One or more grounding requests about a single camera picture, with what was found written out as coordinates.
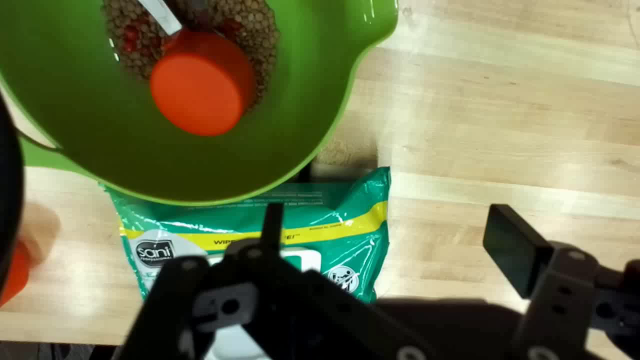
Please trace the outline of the green wet wipes packet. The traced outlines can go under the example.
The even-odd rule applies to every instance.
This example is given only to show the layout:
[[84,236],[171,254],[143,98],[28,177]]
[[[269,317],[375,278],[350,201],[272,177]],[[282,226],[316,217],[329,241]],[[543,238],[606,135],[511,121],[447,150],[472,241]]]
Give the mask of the green wet wipes packet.
[[377,298],[375,282],[389,248],[390,169],[350,181],[301,177],[239,202],[178,206],[106,192],[119,216],[126,258],[146,298],[162,265],[179,256],[222,261],[230,244],[259,237],[266,207],[284,205],[281,257],[299,271],[317,271],[357,299]]

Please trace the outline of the heap of brown beans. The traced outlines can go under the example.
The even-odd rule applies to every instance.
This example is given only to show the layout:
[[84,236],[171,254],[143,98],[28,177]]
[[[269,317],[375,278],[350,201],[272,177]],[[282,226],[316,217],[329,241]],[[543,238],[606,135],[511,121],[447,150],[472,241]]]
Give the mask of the heap of brown beans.
[[[217,32],[247,55],[256,77],[259,104],[268,89],[281,38],[275,12],[266,0],[164,0],[190,30]],[[110,45],[116,61],[131,75],[148,82],[153,66],[165,54],[170,36],[139,0],[102,0]]]

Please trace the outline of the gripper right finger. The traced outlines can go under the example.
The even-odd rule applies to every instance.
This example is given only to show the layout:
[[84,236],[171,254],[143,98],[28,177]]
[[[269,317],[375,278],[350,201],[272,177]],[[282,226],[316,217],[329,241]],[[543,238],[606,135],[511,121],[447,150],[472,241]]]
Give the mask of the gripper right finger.
[[549,241],[512,207],[493,203],[483,248],[522,299],[512,360],[598,360],[586,349],[601,330],[631,360],[640,360],[640,259],[622,271],[587,251]]

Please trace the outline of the orange plastic cup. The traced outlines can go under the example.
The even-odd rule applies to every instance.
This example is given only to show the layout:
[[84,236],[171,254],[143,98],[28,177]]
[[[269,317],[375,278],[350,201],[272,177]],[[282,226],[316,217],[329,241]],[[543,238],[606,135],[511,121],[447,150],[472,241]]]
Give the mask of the orange plastic cup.
[[149,87],[167,120],[206,137],[233,129],[258,93],[253,65],[240,46],[222,35],[186,28],[166,44]]

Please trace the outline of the orange plastic object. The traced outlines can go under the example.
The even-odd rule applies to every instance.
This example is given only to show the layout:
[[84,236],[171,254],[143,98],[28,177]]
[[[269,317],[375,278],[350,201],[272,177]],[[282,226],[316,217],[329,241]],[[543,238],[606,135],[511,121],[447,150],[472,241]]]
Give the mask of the orange plastic object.
[[29,280],[30,267],[31,256],[28,247],[23,242],[19,242],[14,249],[6,284],[0,297],[0,308],[25,289]]

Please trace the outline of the green plastic bowl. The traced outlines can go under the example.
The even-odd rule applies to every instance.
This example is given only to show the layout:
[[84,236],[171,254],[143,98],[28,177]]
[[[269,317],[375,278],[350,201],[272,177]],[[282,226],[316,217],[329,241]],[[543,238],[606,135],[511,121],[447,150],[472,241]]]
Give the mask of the green plastic bowl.
[[208,206],[292,178],[329,141],[365,54],[398,24],[398,0],[266,0],[279,30],[262,100],[229,132],[171,124],[115,59],[102,0],[0,0],[0,84],[43,136],[26,166],[92,177],[151,201]]

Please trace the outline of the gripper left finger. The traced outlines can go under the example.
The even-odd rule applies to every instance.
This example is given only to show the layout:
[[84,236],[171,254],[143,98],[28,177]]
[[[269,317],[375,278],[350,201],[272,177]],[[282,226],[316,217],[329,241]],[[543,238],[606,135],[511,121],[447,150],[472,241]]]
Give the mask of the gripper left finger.
[[271,360],[432,360],[430,347],[373,305],[281,257],[284,206],[266,207],[259,238],[222,261],[168,260],[118,360],[204,360],[217,332],[240,325]]

